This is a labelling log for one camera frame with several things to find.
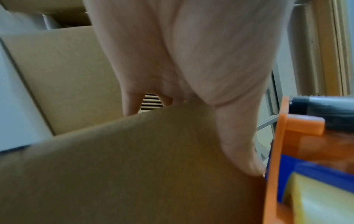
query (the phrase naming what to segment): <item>human hand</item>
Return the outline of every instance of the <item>human hand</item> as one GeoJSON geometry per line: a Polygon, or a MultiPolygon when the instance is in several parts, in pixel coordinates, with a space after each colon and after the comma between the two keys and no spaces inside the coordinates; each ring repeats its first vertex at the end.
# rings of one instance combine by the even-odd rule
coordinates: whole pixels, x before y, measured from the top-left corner
{"type": "Polygon", "coordinates": [[[258,109],[294,1],[85,0],[121,84],[123,112],[146,93],[215,108],[221,147],[250,175],[264,173],[253,147],[258,109]]]}

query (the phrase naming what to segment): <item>hand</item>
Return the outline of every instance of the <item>hand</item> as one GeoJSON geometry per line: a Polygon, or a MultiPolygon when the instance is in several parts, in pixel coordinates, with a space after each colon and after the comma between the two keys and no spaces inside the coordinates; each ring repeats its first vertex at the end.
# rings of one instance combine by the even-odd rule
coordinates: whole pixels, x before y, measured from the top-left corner
{"type": "Polygon", "coordinates": [[[85,0],[122,89],[123,112],[146,93],[164,105],[200,97],[215,108],[221,146],[250,175],[258,108],[293,1],[85,0]]]}

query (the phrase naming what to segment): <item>striped vent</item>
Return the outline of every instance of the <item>striped vent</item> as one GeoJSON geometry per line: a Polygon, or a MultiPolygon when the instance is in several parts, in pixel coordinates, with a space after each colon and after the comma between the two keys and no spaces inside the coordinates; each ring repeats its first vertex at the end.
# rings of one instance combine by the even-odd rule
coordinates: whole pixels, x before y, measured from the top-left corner
{"type": "Polygon", "coordinates": [[[143,103],[141,104],[139,113],[158,109],[160,107],[163,107],[163,105],[156,95],[146,94],[143,103]]]}

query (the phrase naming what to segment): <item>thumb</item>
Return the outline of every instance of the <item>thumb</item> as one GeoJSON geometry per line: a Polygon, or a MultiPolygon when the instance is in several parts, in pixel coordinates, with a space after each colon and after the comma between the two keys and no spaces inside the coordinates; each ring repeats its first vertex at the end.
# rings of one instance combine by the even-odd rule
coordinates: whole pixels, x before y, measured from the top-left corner
{"type": "Polygon", "coordinates": [[[215,110],[222,150],[240,170],[251,176],[265,172],[253,145],[259,104],[260,100],[255,98],[238,98],[215,110]]]}
{"type": "Polygon", "coordinates": [[[145,94],[132,93],[122,89],[122,106],[124,116],[137,114],[140,110],[141,104],[145,94]]]}

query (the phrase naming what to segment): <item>blue plastic part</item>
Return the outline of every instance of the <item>blue plastic part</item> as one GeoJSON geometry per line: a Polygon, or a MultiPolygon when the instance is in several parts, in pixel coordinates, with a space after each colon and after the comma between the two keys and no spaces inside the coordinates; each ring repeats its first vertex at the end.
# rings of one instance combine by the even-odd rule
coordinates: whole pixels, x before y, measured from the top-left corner
{"type": "Polygon", "coordinates": [[[354,175],[311,162],[281,155],[278,178],[278,202],[282,201],[286,184],[292,172],[354,193],[354,175]]]}

